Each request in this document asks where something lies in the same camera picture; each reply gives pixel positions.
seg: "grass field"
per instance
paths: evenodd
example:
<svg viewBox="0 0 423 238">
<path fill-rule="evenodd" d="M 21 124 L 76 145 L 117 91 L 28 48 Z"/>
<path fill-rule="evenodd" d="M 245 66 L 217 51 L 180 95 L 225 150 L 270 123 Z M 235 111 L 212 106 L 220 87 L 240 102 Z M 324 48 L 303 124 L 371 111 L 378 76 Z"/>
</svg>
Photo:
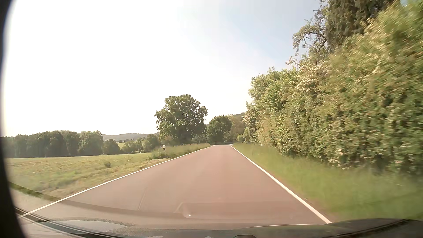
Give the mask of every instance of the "grass field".
<svg viewBox="0 0 423 238">
<path fill-rule="evenodd" d="M 64 198 L 87 188 L 208 147 L 208 144 L 168 147 L 167 158 L 154 153 L 55 158 L 7 159 L 9 181 L 28 190 Z"/>
<path fill-rule="evenodd" d="M 246 143 L 234 147 L 331 220 L 423 219 L 422 183 L 394 174 L 375 176 L 364 169 L 327 167 L 280 155 L 273 147 Z"/>
</svg>

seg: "white road marking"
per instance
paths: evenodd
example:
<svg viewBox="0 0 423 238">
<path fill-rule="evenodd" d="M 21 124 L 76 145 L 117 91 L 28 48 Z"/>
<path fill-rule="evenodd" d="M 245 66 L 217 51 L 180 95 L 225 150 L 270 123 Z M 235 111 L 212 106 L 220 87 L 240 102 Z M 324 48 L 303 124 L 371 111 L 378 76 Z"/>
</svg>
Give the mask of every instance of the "white road marking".
<svg viewBox="0 0 423 238">
<path fill-rule="evenodd" d="M 179 157 L 176 157 L 176 158 L 170 159 L 170 160 L 168 160 L 168 161 L 172 161 L 172 160 L 177 159 L 177 158 L 180 158 L 180 157 L 182 157 L 182 156 L 186 156 L 186 155 L 189 155 L 189 154 L 195 153 L 195 152 L 200 151 L 200 150 L 202 150 L 202 149 L 199 149 L 199 150 L 193 151 L 193 152 L 188 153 L 188 154 L 185 154 L 185 155 L 181 155 L 181 156 L 179 156 Z M 158 163 L 158 164 L 152 165 L 152 166 L 147 167 L 147 168 L 144 168 L 144 169 L 149 169 L 149 168 L 151 168 L 151 167 L 154 167 L 154 166 L 159 165 L 159 164 L 162 164 L 162 163 L 166 163 L 166 162 L 168 162 L 168 161 L 163 161 L 163 162 L 161 162 L 161 163 Z M 144 169 L 141 169 L 141 170 L 135 171 L 135 172 L 133 172 L 133 173 L 130 173 L 130 174 L 124 175 L 124 176 L 119 177 L 119 178 L 115 178 L 115 179 L 113 179 L 113 180 L 110 180 L 110 181 L 107 181 L 107 182 L 105 182 L 105 183 L 99 184 L 99 185 L 94 186 L 94 187 L 92 187 L 92 188 L 85 189 L 85 190 L 83 190 L 83 191 L 77 192 L 77 193 L 75 193 L 75 194 L 72 194 L 72 195 L 70 195 L 70 196 L 67 196 L 67 197 L 65 197 L 65 198 L 62 198 L 62 199 L 57 200 L 57 201 L 55 201 L 55 202 L 49 203 L 49 204 L 47 204 L 47 205 L 45 205 L 45 206 L 42 206 L 42 207 L 40 207 L 40 208 L 34 209 L 34 210 L 30 211 L 30 212 L 27 212 L 27 213 L 25 213 L 25 214 L 23 214 L 23 215 L 18 216 L 18 219 L 19 219 L 19 218 L 21 218 L 21 217 L 24 217 L 24 216 L 26 216 L 26 215 L 28 215 L 28 214 L 34 213 L 34 212 L 36 212 L 36 211 L 39 211 L 39 210 L 41 210 L 41 209 L 43 209 L 43 208 L 49 207 L 49 206 L 51 206 L 51 205 L 54 205 L 54 204 L 56 204 L 56 203 L 58 203 L 58 202 L 61 202 L 61 201 L 63 201 L 63 200 L 66 200 L 66 199 L 68 199 L 68 198 L 71 198 L 71 197 L 73 197 L 73 196 L 76 196 L 76 195 L 78 195 L 78 194 L 81 194 L 81 193 L 83 193 L 83 192 L 86 192 L 86 191 L 88 191 L 88 190 L 91 190 L 91 189 L 93 189 L 93 188 L 97 188 L 97 187 L 100 187 L 101 185 L 104 185 L 104 184 L 107 184 L 107 183 L 113 182 L 113 181 L 118 180 L 118 179 L 120 179 L 120 178 L 123 178 L 123 177 L 129 176 L 129 175 L 131 175 L 131 174 L 138 173 L 138 172 L 140 172 L 140 171 L 143 171 Z"/>
<path fill-rule="evenodd" d="M 255 166 L 257 166 L 261 171 L 263 171 L 265 174 L 267 174 L 273 181 L 275 181 L 279 186 L 281 186 L 283 189 L 285 189 L 289 194 L 291 194 L 293 197 L 295 197 L 298 201 L 300 201 L 304 206 L 306 206 L 308 209 L 310 209 L 314 214 L 316 214 L 320 219 L 322 219 L 324 222 L 332 223 L 327 219 L 324 215 L 322 215 L 320 212 L 318 212 L 316 209 L 314 209 L 310 204 L 306 203 L 302 198 L 297 196 L 293 191 L 289 190 L 285 185 L 283 185 L 279 180 L 275 179 L 271 174 L 269 174 L 266 170 L 258 166 L 256 163 L 254 163 L 251 159 L 249 159 L 247 156 L 243 155 L 239 150 L 235 149 L 233 146 L 231 146 L 234 150 L 238 151 L 242 156 L 246 157 L 251 163 L 253 163 Z"/>
</svg>

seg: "meadow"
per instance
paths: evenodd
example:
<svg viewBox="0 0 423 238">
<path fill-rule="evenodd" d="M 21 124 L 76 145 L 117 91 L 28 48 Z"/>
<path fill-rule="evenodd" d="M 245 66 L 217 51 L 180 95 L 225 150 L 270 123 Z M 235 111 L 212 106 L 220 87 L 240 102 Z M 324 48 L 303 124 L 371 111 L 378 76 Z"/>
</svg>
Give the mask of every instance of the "meadow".
<svg viewBox="0 0 423 238">
<path fill-rule="evenodd" d="M 161 149 L 152 153 L 124 155 L 10 158 L 6 159 L 7 172 L 12 188 L 28 194 L 45 194 L 52 200 L 208 146 L 168 147 L 167 156 L 163 158 L 154 157 L 154 154 L 162 153 Z"/>
</svg>

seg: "asphalt road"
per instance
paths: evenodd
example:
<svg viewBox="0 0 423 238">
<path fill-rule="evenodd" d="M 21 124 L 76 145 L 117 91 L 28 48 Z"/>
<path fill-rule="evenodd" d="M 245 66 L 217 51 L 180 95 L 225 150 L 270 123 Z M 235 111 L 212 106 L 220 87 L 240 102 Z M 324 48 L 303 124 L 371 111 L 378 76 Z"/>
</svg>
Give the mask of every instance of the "asphalt road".
<svg viewBox="0 0 423 238">
<path fill-rule="evenodd" d="M 35 214 L 160 228 L 325 224 L 248 159 L 223 145 L 117 179 Z"/>
</svg>

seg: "hill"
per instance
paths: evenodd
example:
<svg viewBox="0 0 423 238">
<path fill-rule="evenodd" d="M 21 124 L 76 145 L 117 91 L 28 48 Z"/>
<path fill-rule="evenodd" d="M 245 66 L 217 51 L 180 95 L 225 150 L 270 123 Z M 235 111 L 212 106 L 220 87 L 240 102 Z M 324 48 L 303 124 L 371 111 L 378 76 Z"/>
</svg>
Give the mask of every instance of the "hill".
<svg viewBox="0 0 423 238">
<path fill-rule="evenodd" d="M 138 139 L 140 137 L 147 137 L 148 134 L 128 133 L 119 135 L 103 135 L 104 140 L 113 139 L 115 141 L 126 140 L 126 139 Z"/>
</svg>

